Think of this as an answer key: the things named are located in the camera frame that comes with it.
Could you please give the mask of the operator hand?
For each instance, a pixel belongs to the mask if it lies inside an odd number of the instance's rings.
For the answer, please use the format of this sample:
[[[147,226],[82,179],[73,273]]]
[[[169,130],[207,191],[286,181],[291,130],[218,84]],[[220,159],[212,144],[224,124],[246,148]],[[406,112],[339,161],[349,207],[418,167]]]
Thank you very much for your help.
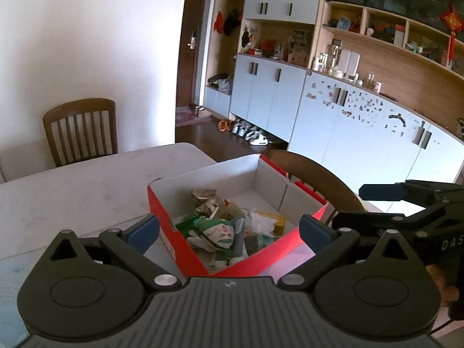
[[[448,307],[451,303],[457,302],[460,297],[460,290],[456,286],[458,268],[436,265],[426,266],[425,268],[441,293],[441,306]]]

